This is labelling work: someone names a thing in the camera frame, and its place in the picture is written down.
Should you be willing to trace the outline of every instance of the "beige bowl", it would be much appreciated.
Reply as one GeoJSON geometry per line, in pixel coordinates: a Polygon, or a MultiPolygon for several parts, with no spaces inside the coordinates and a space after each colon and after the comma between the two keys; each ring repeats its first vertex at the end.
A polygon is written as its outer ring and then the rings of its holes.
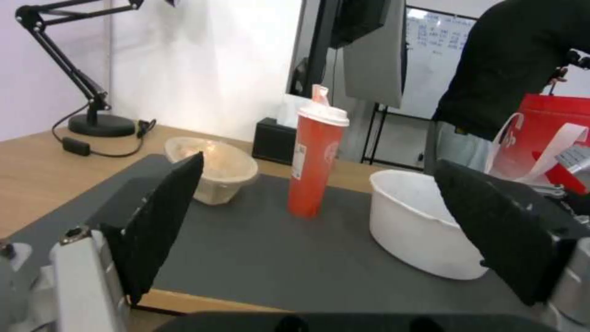
{"type": "Polygon", "coordinates": [[[209,205],[229,202],[240,188],[254,182],[258,164],[244,151],[219,141],[192,137],[175,137],[164,145],[172,163],[203,152],[205,166],[195,199],[209,205]]]}

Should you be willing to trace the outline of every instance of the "desk lamp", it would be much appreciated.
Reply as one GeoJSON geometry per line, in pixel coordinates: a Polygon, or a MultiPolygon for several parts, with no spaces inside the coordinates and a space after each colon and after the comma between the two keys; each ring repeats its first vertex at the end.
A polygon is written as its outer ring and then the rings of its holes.
{"type": "MultiPolygon", "coordinates": [[[[101,137],[133,135],[135,133],[135,125],[133,121],[110,114],[99,114],[99,111],[111,109],[111,106],[106,102],[107,92],[81,70],[76,68],[70,59],[65,56],[53,40],[51,40],[51,38],[45,33],[45,29],[50,25],[137,10],[143,4],[143,0],[129,0],[129,5],[101,11],[77,12],[62,10],[62,8],[65,7],[98,1],[102,0],[69,0],[47,5],[26,5],[17,9],[16,19],[25,29],[27,29],[27,31],[29,31],[29,33],[31,33],[39,45],[43,47],[88,100],[88,110],[85,115],[70,117],[68,123],[70,131],[88,136],[101,137]],[[44,20],[41,16],[42,14],[58,18],[44,20]]],[[[178,0],[165,1],[172,6],[175,6],[178,2],[178,0]]]]}

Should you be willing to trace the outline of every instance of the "lamp arm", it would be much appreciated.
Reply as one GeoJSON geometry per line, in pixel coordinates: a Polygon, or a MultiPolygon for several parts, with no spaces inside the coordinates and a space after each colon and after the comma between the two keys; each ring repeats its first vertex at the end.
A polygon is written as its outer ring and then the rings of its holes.
{"type": "Polygon", "coordinates": [[[117,8],[104,9],[94,12],[75,12],[63,11],[60,8],[98,2],[102,0],[69,0],[56,2],[54,4],[22,6],[17,9],[17,21],[35,38],[37,43],[51,56],[62,71],[70,80],[80,89],[84,97],[88,100],[89,110],[87,112],[88,121],[96,124],[97,111],[109,110],[110,105],[106,102],[107,92],[100,87],[88,75],[75,67],[68,57],[60,50],[53,40],[45,33],[46,27],[66,22],[78,21],[86,18],[100,17],[105,15],[116,14],[137,10],[143,4],[143,0],[129,0],[129,5],[117,8]],[[59,18],[44,20],[41,14],[60,16],[59,18]]]}

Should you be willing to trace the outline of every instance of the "red plastic cup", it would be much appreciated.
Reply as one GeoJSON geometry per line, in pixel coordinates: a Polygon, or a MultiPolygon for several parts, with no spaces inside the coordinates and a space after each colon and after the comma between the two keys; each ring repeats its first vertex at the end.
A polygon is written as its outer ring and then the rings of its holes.
{"type": "Polygon", "coordinates": [[[289,212],[298,217],[317,216],[349,120],[346,111],[312,103],[299,110],[297,139],[289,186],[289,212]]]}

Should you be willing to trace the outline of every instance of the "lamp base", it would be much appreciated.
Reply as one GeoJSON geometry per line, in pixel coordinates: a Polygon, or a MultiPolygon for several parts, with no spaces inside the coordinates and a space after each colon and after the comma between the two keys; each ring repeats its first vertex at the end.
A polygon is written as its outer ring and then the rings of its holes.
{"type": "Polygon", "coordinates": [[[96,125],[86,121],[86,114],[72,116],[68,123],[70,131],[97,137],[121,137],[135,134],[133,121],[110,114],[98,114],[96,125]]]}

